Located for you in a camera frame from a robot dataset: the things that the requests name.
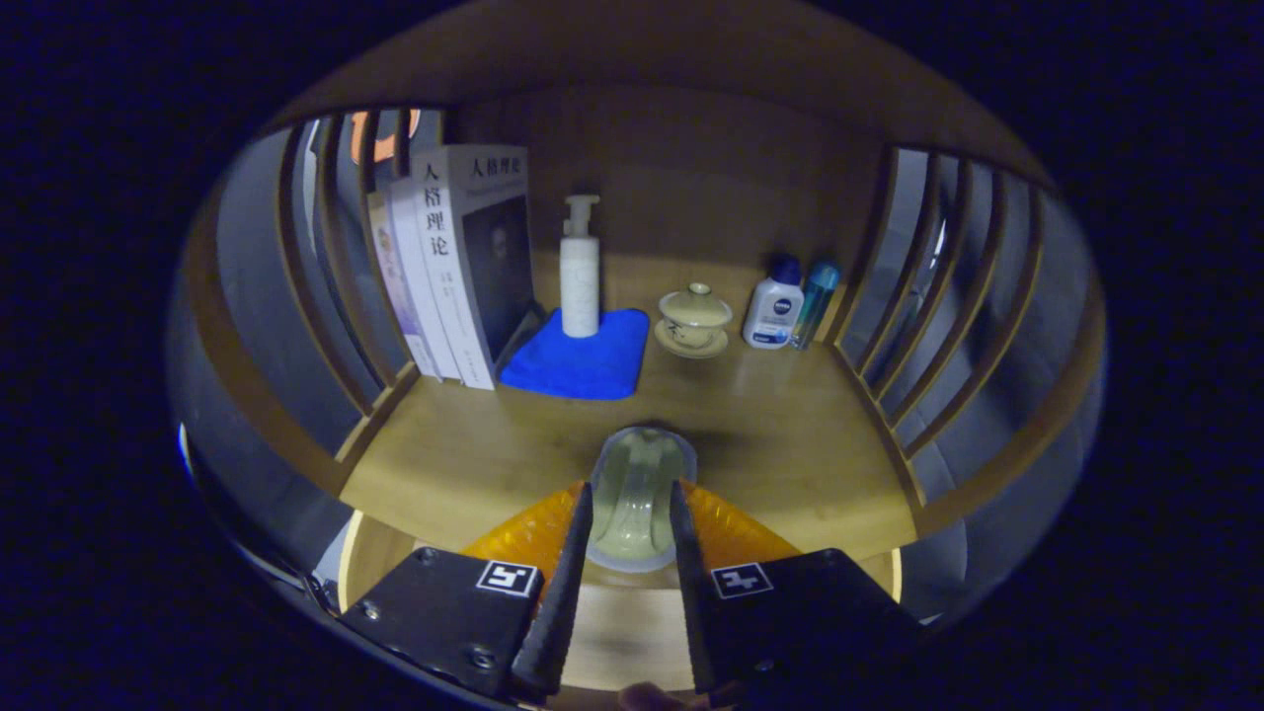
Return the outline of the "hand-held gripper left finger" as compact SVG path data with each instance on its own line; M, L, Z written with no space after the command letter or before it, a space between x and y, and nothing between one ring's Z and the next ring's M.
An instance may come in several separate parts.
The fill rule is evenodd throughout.
M520 512L528 548L471 555L410 552L343 614L375 652L483 697L550 697L561 687L586 547L592 485L578 482Z

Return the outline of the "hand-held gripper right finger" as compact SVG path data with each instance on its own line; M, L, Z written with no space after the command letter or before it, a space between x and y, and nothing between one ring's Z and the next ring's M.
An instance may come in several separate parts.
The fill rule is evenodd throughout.
M678 479L670 521L699 692L834 691L884 671L924 629L836 548L800 553Z

